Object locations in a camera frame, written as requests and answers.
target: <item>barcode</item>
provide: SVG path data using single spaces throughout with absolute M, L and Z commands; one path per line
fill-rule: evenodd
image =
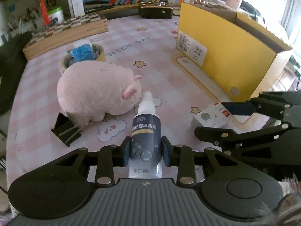
M 179 44 L 179 48 L 182 49 L 184 52 L 187 52 L 187 48 L 183 47 L 181 44 Z

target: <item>black binder clip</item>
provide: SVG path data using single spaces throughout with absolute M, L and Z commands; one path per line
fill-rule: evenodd
M 79 125 L 74 125 L 73 122 L 62 113 L 58 114 L 57 121 L 55 123 L 55 127 L 51 129 L 51 131 L 68 147 L 70 144 L 80 138 L 82 135 L 80 134 L 80 130 L 85 125 L 90 125 L 94 122 L 94 118 L 92 116 L 87 117 L 82 123 Z

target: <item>blue plastic wrapper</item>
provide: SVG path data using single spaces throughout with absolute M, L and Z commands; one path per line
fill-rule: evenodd
M 70 51 L 72 57 L 74 57 L 75 62 L 80 62 L 84 60 L 95 60 L 93 49 L 89 44 L 82 45 Z

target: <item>gold stripe on label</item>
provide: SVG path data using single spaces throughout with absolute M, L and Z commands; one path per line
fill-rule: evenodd
M 134 136 L 135 134 L 138 134 L 138 133 L 154 133 L 154 131 L 152 129 L 140 129 L 140 130 L 132 132 L 132 136 Z

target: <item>red label on box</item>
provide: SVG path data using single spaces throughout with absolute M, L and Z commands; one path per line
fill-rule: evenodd
M 230 113 L 226 110 L 223 111 L 224 116 L 228 117 L 230 115 Z

